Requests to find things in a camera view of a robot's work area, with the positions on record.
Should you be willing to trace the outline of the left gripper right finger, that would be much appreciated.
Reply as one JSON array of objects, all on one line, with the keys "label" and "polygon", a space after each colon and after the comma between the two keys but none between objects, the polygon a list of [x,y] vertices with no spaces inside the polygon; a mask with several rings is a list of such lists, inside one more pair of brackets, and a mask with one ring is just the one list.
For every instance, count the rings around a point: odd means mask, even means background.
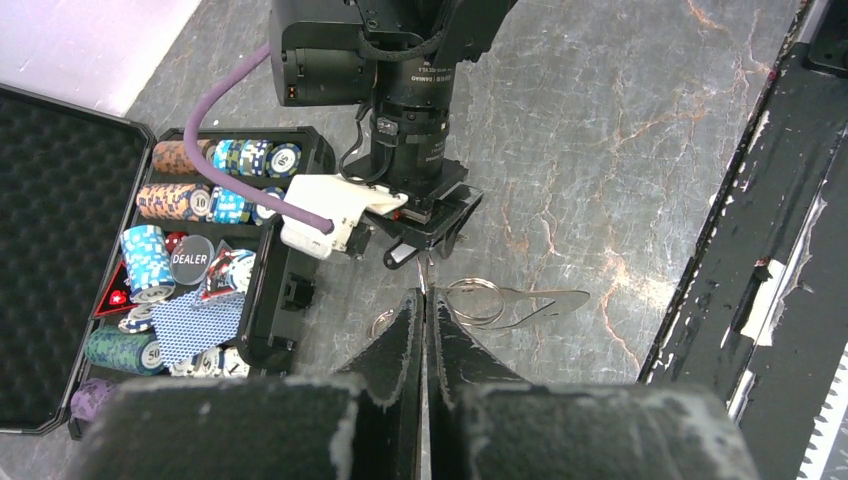
[{"label": "left gripper right finger", "polygon": [[426,295],[425,351],[429,458],[433,479],[480,479],[477,456],[489,446],[486,385],[526,380],[461,325],[445,289]]}]

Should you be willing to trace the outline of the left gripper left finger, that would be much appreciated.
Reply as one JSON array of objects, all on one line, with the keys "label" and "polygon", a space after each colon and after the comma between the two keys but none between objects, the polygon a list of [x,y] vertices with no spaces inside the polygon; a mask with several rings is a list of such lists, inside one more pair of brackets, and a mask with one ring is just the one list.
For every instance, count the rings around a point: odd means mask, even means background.
[{"label": "left gripper left finger", "polygon": [[351,393],[331,439],[338,479],[418,479],[424,295],[409,289],[391,324],[338,373]]}]

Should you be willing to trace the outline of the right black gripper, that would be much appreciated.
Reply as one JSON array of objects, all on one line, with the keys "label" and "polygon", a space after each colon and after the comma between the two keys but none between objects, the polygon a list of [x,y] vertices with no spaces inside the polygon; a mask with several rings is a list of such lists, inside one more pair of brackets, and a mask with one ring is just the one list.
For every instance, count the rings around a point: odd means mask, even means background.
[{"label": "right black gripper", "polygon": [[407,196],[403,205],[386,213],[363,214],[373,227],[395,240],[383,256],[385,260],[401,246],[412,249],[401,255],[403,260],[423,251],[449,258],[461,229],[483,197],[480,189],[465,183],[468,169],[455,160],[436,160],[428,167],[416,160],[393,159],[381,171],[374,159],[361,158],[346,165],[345,171],[356,177],[378,173],[380,177],[368,184],[369,191],[386,187],[392,200]]}]

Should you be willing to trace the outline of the black key fob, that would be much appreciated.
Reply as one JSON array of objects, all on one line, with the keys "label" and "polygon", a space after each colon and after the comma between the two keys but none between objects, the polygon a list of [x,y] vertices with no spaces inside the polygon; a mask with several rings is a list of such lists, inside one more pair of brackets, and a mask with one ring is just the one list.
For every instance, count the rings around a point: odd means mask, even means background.
[{"label": "black key fob", "polygon": [[413,245],[398,242],[383,255],[383,265],[389,270],[397,270],[414,259],[419,252]]}]

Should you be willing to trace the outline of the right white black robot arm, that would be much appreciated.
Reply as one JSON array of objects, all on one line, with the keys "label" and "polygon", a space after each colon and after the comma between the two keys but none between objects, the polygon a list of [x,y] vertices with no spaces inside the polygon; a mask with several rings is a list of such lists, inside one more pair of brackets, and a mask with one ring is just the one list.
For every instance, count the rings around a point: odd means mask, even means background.
[{"label": "right white black robot arm", "polygon": [[482,201],[447,158],[457,66],[491,49],[510,1],[275,1],[269,46],[286,107],[353,105],[361,158],[294,179],[282,241],[325,260],[361,254],[374,229],[394,243],[385,265],[448,257]]}]

